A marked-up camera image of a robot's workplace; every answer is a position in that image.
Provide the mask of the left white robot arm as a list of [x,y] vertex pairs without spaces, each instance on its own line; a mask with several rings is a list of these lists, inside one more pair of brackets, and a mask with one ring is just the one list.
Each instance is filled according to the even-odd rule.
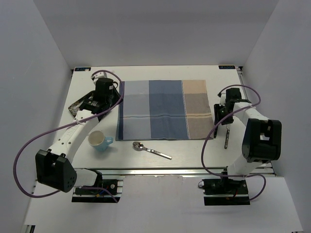
[[102,190],[102,174],[94,169],[74,169],[73,158],[90,131],[120,101],[118,83],[108,78],[106,72],[91,75],[95,90],[85,95],[74,116],[73,126],[47,150],[35,156],[37,181],[58,191],[69,192],[75,187],[86,188],[93,194]]

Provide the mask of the dark floral rectangular plate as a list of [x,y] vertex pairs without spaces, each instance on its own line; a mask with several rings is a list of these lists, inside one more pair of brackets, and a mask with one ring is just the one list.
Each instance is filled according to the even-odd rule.
[[68,110],[73,117],[76,117],[79,110],[84,109],[91,111],[94,115],[100,114],[112,107],[119,100],[120,96],[115,86],[113,86],[110,94],[102,88],[95,88],[95,90],[90,91],[71,104]]

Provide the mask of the metal fork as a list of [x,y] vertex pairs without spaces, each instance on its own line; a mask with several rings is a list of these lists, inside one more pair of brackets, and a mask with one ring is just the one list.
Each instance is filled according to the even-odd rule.
[[215,127],[214,133],[213,133],[213,138],[217,137],[217,131],[218,131],[218,127]]

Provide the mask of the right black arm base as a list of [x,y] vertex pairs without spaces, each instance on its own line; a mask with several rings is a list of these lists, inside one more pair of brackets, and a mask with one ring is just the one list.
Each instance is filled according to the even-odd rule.
[[246,180],[203,179],[198,188],[204,191],[205,206],[250,205]]

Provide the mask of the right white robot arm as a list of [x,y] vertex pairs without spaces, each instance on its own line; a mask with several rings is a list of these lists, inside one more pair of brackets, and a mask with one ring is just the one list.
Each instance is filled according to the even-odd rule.
[[254,169],[262,164],[276,161],[281,154],[282,124],[262,115],[256,106],[244,99],[240,92],[241,86],[230,85],[218,93],[220,103],[214,105],[214,137],[220,125],[230,125],[233,117],[238,118],[245,126],[242,140],[241,155],[226,167],[219,181],[219,187],[224,193],[232,193],[237,188],[237,182],[244,180]]

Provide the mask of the blue beige checked placemat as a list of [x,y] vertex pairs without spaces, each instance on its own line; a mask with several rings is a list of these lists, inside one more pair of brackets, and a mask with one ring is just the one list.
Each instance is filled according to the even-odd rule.
[[204,80],[125,81],[116,140],[201,140],[214,126]]

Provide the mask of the light blue mug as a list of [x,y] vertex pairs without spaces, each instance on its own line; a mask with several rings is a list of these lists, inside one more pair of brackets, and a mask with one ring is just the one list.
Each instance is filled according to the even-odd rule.
[[93,131],[88,135],[88,143],[97,151],[105,151],[114,142],[114,138],[105,136],[102,131]]

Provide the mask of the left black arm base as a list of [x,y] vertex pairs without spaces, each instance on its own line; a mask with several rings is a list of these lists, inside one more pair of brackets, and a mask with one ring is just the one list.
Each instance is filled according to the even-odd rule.
[[94,169],[76,169],[77,180],[71,201],[75,203],[118,203],[121,199],[122,180],[104,178]]

